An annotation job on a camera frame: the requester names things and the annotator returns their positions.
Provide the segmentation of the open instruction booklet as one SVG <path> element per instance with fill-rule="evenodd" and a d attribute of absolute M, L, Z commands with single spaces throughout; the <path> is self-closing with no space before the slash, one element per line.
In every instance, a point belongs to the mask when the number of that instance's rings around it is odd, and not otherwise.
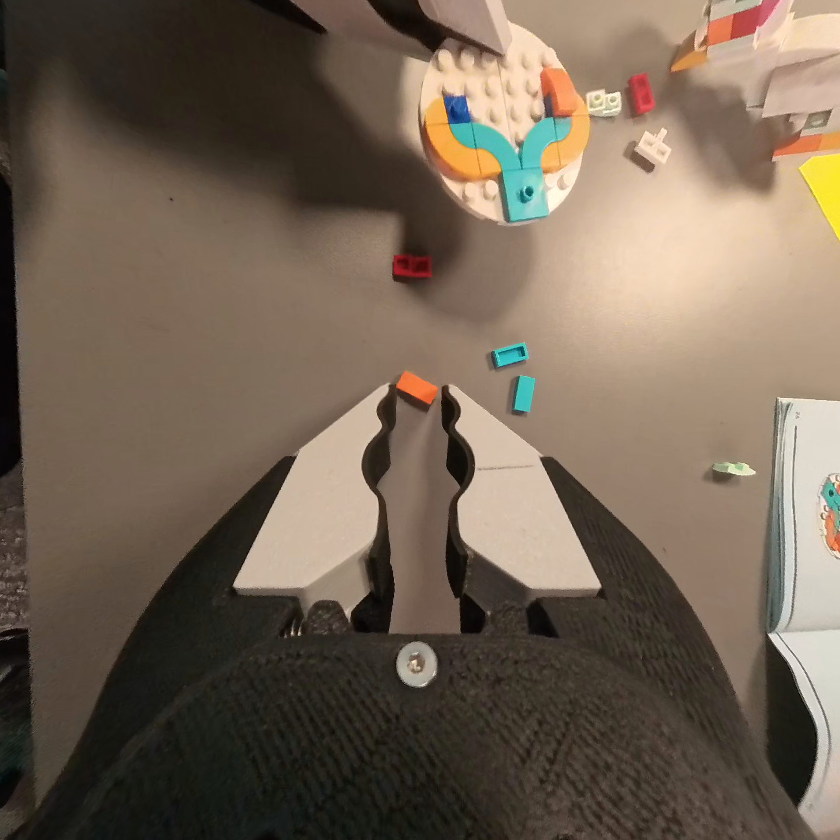
<path fill-rule="evenodd" d="M 773 736 L 778 775 L 820 838 L 839 826 L 839 405 L 781 397 L 774 421 L 768 635 L 800 733 Z"/>

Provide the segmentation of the round white lego plate build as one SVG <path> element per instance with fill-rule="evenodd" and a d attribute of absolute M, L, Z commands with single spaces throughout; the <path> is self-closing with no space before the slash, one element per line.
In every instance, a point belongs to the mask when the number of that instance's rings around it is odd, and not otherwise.
<path fill-rule="evenodd" d="M 501 226 L 538 222 L 578 179 L 591 115 L 551 46 L 513 24 L 507 51 L 448 39 L 418 105 L 423 152 L 446 193 Z"/>

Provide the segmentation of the white lego unicorn build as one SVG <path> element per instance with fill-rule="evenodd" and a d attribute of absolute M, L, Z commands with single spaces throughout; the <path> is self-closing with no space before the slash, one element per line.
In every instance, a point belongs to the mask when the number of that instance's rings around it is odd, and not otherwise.
<path fill-rule="evenodd" d="M 754 116 L 785 118 L 789 131 L 774 161 L 839 150 L 839 13 L 797 17 L 793 5 L 705 2 L 670 67 L 672 74 L 703 68 L 711 81 L 735 88 Z"/>

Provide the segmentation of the white lego brick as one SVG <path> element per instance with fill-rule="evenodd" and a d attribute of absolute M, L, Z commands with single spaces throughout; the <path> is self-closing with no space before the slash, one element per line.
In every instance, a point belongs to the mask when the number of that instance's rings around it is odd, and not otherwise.
<path fill-rule="evenodd" d="M 644 131 L 633 148 L 633 154 L 653 167 L 665 165 L 671 155 L 671 147 L 666 143 L 668 131 L 662 128 L 656 133 Z"/>

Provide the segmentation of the yellow paper sheet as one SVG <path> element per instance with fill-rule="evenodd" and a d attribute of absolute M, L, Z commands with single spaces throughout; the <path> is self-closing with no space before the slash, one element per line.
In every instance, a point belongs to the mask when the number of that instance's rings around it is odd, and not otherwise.
<path fill-rule="evenodd" d="M 839 153 L 814 156 L 799 167 L 799 172 L 839 239 Z"/>

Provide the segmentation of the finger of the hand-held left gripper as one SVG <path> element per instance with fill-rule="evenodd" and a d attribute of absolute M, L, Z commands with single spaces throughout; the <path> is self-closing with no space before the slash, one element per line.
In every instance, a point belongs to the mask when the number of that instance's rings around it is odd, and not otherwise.
<path fill-rule="evenodd" d="M 418 1 L 292 1 L 326 34 L 428 57 L 452 32 L 427 16 Z"/>
<path fill-rule="evenodd" d="M 447 34 L 504 55 L 512 41 L 502 1 L 421 1 L 423 14 Z"/>

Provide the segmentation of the orange lego brick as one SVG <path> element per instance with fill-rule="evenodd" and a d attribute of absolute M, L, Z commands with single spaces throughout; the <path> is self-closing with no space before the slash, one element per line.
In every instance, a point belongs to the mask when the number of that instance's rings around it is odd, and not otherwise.
<path fill-rule="evenodd" d="M 404 371 L 400 375 L 395 388 L 405 399 L 423 406 L 431 406 L 438 394 L 436 384 L 426 381 L 411 371 Z"/>

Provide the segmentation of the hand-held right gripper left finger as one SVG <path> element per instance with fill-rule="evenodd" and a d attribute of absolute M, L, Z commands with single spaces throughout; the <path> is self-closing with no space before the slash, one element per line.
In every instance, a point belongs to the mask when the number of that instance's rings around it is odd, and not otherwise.
<path fill-rule="evenodd" d="M 306 616 L 336 602 L 357 631 L 385 634 L 394 575 L 385 501 L 396 388 L 385 384 L 303 445 L 245 556 L 234 590 L 285 596 Z"/>

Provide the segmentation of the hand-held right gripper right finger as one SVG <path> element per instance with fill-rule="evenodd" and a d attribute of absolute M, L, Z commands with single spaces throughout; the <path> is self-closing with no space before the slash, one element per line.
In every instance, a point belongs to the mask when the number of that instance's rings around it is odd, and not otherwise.
<path fill-rule="evenodd" d="M 602 584 L 540 452 L 455 385 L 442 391 L 448 508 L 446 568 L 460 631 L 500 606 L 598 596 Z"/>

